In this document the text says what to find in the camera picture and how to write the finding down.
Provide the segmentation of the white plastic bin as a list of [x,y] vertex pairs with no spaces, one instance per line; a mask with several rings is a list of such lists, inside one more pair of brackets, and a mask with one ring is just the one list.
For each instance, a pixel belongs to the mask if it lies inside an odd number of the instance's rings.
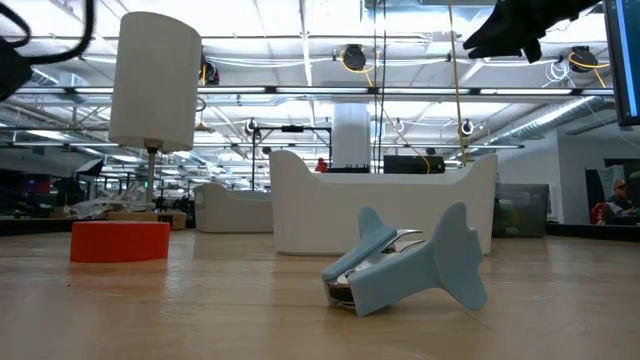
[[467,223],[491,252],[498,156],[431,175],[311,172],[295,153],[270,154],[275,249],[291,255],[339,255],[359,241],[360,209],[370,206],[384,223],[430,235],[454,202],[467,207]]

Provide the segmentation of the black aluminium table frame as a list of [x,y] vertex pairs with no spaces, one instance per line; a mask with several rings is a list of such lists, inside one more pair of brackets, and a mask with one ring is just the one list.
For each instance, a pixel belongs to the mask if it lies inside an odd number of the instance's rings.
[[[70,232],[77,219],[0,219],[0,236]],[[640,243],[640,226],[547,223],[545,234]]]

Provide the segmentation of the dark translucent plastic bin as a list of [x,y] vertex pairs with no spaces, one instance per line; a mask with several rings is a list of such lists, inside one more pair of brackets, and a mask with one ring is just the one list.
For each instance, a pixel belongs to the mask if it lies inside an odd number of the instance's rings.
[[492,236],[542,238],[549,202],[547,184],[497,183]]

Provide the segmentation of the light blue staple remover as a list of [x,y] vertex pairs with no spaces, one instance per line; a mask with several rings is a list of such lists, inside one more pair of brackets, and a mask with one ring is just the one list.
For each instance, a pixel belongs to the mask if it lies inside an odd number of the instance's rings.
[[483,252],[464,203],[444,211],[429,239],[410,241],[402,249],[398,241],[415,229],[387,225],[369,206],[361,208],[358,226],[357,245],[321,273],[331,306],[368,316],[428,289],[441,289],[468,309],[486,305],[479,272]]

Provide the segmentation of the black metal stand frame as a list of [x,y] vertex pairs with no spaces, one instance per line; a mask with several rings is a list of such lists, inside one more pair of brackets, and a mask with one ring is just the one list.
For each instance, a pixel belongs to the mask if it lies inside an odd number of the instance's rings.
[[[258,147],[257,143],[257,131],[265,130],[266,133],[261,137],[262,140],[266,140],[274,131],[279,131],[282,133],[303,133],[305,131],[310,131],[313,133],[327,148],[329,151],[329,165],[333,163],[333,131],[328,127],[318,127],[318,126],[304,126],[304,125],[282,125],[282,126],[258,126],[254,125],[253,132],[251,134],[251,180],[250,180],[250,190],[255,191],[256,189],[256,148]],[[328,134],[328,140],[326,141],[319,135],[319,131],[326,131]]]

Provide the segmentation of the red tape roll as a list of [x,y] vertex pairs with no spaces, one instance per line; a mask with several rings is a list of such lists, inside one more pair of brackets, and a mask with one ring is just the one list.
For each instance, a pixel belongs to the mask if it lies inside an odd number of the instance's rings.
[[72,226],[70,260],[121,263],[166,259],[171,226],[165,222],[87,221]]

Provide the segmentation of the computer monitor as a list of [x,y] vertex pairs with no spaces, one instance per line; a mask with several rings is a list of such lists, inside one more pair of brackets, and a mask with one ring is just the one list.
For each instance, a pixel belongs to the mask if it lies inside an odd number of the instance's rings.
[[640,0],[603,0],[620,126],[640,126]]

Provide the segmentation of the white building pillar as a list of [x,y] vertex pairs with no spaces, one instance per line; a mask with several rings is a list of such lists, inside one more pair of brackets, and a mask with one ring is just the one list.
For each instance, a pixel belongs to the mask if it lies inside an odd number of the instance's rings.
[[369,167],[371,120],[366,103],[337,103],[332,122],[334,168]]

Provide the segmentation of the person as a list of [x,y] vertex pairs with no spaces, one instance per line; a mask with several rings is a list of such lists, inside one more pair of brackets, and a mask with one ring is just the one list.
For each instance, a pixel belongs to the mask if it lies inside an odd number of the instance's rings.
[[623,179],[617,179],[613,183],[612,194],[605,201],[604,221],[607,225],[640,224],[640,210],[637,210],[631,202]]

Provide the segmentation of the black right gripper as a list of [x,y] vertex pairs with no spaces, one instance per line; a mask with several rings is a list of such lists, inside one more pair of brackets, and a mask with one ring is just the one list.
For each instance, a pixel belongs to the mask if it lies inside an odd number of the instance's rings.
[[542,57],[540,38],[556,23],[576,20],[601,0],[497,0],[488,19],[463,44],[470,58]]

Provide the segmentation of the light grey plastic bin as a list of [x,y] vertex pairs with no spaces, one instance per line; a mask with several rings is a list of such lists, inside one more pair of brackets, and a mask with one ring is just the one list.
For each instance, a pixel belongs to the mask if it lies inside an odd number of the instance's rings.
[[269,193],[227,190],[218,183],[194,189],[195,226],[205,233],[272,233]]

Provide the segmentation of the black equipment case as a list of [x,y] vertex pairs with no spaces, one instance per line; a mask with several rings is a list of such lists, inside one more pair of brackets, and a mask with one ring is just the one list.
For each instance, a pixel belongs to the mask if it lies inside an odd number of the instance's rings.
[[385,174],[441,174],[446,171],[441,156],[385,155],[383,162]]

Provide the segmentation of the silver ventilation duct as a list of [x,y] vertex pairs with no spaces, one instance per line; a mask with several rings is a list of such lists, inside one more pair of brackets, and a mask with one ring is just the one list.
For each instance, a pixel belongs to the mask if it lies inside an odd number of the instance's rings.
[[474,145],[493,145],[510,138],[524,139],[541,135],[576,119],[613,106],[613,101],[601,96],[579,97],[562,104],[544,106],[513,121],[490,135],[479,138]]

